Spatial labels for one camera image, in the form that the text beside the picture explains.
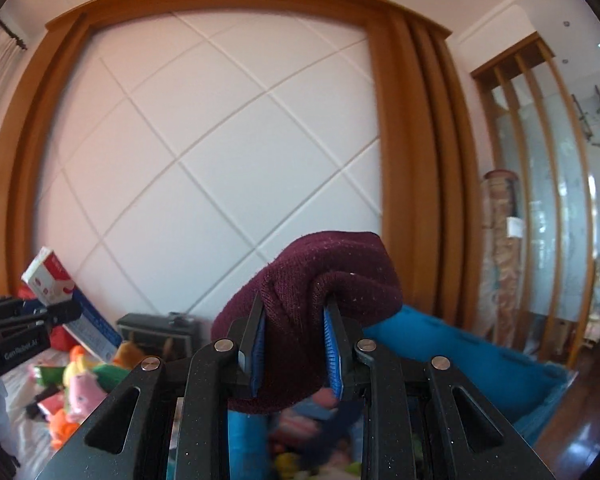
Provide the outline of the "red white blue box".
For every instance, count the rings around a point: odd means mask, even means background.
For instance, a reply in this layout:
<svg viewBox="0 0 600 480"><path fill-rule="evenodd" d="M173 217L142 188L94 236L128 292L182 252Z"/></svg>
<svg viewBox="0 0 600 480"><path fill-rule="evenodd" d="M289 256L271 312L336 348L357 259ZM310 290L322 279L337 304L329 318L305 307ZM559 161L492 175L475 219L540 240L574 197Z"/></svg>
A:
<svg viewBox="0 0 600 480"><path fill-rule="evenodd" d="M79 289L53 249L42 247L21 281L48 312L57 311L58 323L88 352L102 362L112 362L122 337Z"/></svg>

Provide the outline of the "maroon knit hat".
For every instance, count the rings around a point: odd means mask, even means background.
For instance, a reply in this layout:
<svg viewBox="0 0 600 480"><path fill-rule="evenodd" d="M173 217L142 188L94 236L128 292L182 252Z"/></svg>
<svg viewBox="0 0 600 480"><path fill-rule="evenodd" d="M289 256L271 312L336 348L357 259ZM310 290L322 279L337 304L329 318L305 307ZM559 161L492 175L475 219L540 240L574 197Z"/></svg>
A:
<svg viewBox="0 0 600 480"><path fill-rule="evenodd" d="M372 232L324 231L289 244L228 300L211 337L223 338L261 298L265 312L263 377L253 399L228 402L232 411L283 411L321 389L326 379L323 312L334 302L363 327L398 313L400 281L380 237Z"/></svg>

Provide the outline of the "yellow duck plush toy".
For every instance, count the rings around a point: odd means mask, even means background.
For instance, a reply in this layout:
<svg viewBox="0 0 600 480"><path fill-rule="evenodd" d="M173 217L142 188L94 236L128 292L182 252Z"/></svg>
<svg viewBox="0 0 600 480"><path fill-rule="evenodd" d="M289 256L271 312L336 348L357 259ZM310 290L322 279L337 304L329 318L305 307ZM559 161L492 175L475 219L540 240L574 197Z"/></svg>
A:
<svg viewBox="0 0 600 480"><path fill-rule="evenodd" d="M99 365L100 361L95 359L90 352L77 344L69 352L69 363L62 374L62 384L65 388L69 388L71 379L79 374L92 370Z"/></svg>

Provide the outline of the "brown plush toy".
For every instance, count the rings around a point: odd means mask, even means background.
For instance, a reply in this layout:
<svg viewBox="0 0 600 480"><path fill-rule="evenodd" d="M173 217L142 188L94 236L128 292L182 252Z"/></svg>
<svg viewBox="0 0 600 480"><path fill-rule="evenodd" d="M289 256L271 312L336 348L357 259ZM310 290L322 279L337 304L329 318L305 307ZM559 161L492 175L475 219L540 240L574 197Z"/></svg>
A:
<svg viewBox="0 0 600 480"><path fill-rule="evenodd" d="M117 367L121 367L124 370L132 370L137 364L145 359L145 352L141 348L138 348L133 341L122 341L114 358L112 364Z"/></svg>

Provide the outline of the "pink pig plush toy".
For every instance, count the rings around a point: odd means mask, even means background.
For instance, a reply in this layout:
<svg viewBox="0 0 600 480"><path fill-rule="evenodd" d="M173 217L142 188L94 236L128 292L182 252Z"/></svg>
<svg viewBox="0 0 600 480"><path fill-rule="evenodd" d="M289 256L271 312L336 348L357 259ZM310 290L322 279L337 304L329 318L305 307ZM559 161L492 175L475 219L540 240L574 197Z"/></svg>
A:
<svg viewBox="0 0 600 480"><path fill-rule="evenodd" d="M83 372L74 375L68 391L68 421L82 424L102 404L106 396L108 393L99 385L95 374Z"/></svg>

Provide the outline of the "rolled patterned mat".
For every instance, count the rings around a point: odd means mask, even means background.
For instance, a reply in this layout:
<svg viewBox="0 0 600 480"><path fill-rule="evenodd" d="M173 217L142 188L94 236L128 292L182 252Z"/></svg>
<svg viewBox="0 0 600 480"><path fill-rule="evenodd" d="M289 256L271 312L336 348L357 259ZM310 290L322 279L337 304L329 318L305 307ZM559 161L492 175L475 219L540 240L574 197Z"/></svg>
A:
<svg viewBox="0 0 600 480"><path fill-rule="evenodd" d="M521 240L518 176L506 169L487 172L483 192L483 260L475 330L501 347L514 342L519 312Z"/></svg>

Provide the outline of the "wooden slat room divider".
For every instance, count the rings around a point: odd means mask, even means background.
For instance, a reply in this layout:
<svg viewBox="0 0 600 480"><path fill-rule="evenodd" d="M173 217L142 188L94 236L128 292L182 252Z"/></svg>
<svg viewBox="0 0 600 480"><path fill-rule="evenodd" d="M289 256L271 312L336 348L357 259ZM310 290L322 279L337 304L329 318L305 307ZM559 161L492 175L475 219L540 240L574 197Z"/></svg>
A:
<svg viewBox="0 0 600 480"><path fill-rule="evenodd" d="M518 176L519 312L511 347L574 368L594 278L595 182L573 98L536 32L476 68L494 168Z"/></svg>

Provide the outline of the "black picture frame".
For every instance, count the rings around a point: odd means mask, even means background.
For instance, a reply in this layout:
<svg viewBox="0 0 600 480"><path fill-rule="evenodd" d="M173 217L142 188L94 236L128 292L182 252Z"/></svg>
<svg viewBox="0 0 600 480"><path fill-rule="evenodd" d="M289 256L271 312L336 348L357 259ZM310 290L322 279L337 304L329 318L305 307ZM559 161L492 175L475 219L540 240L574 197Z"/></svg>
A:
<svg viewBox="0 0 600 480"><path fill-rule="evenodd" d="M129 313L117 320L117 329L124 340L166 362L190 358L202 346L200 324L182 314Z"/></svg>

